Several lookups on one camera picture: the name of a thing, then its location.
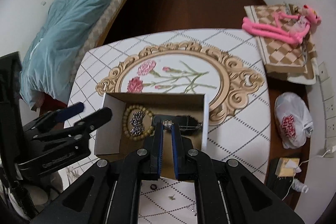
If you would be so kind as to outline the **checkered folded mat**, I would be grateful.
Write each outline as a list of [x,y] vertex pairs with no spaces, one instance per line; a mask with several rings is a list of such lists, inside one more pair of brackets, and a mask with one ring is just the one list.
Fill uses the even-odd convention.
[[[299,7],[289,3],[261,6],[280,5],[285,6],[292,14],[294,8]],[[250,15],[248,7],[244,7],[247,16]],[[302,44],[295,47],[278,40],[260,36],[254,37],[268,75],[296,84],[313,85],[316,83],[318,75],[317,52],[311,33],[307,34]]]

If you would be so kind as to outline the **small yellow box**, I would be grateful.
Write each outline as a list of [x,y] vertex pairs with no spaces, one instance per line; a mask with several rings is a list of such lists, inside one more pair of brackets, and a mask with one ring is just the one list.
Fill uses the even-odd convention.
[[299,158],[281,157],[278,161],[275,175],[278,177],[293,177],[300,172]]

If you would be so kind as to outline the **pink panther plush toy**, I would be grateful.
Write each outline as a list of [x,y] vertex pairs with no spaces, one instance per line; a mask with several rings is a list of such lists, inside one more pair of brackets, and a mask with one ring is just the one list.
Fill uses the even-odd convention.
[[253,36],[278,40],[291,46],[302,44],[312,28],[322,19],[317,12],[303,5],[292,14],[285,6],[249,6],[249,16],[243,18],[242,29]]

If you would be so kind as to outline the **patterned white tablecloth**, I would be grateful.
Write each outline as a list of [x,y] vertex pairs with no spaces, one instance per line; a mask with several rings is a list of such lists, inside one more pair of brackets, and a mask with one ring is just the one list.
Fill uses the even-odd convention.
[[268,85],[257,43],[242,30],[199,29],[138,36],[85,54],[69,102],[98,110],[105,93],[203,94],[209,101],[206,133],[193,145],[210,157],[237,160],[265,181],[271,135]]

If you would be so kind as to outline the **black wristband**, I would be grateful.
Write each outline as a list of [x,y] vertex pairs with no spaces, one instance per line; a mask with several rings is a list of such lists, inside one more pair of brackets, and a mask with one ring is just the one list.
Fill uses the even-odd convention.
[[202,122],[199,122],[190,115],[154,115],[151,121],[151,125],[155,127],[159,123],[163,124],[165,129],[171,129],[172,124],[177,124],[179,125],[180,131],[184,132],[185,135],[192,135],[194,132],[197,132],[203,127]]

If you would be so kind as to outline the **white cardboard box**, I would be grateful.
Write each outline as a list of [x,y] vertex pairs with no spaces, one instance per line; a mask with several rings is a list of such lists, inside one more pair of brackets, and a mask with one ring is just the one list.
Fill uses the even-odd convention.
[[189,138],[191,145],[183,150],[204,151],[209,129],[209,99],[205,94],[177,93],[106,93],[102,106],[112,110],[111,120],[97,129],[94,154],[106,156],[109,161],[124,159],[129,153],[143,146],[145,136],[134,140],[131,119],[134,113],[143,111],[140,125],[145,132],[154,133],[157,125],[164,125],[162,177],[176,178],[176,168],[187,166],[186,157],[173,156],[173,141],[168,124],[179,125],[179,132]]

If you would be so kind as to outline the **white wall power strip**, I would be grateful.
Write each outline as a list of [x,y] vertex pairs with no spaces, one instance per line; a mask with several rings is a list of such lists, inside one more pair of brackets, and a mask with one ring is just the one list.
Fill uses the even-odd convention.
[[[324,62],[318,66],[318,83],[321,89],[323,111],[325,117],[325,150],[335,145],[336,114],[335,114],[335,91],[333,81]],[[335,153],[324,154],[324,157],[333,158]]]

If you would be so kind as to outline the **white plastic bag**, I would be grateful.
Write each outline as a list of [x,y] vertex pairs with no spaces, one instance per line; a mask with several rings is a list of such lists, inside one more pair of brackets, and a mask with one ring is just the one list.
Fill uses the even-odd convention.
[[313,119],[306,103],[297,94],[285,92],[278,96],[274,115],[285,149],[298,149],[311,137]]

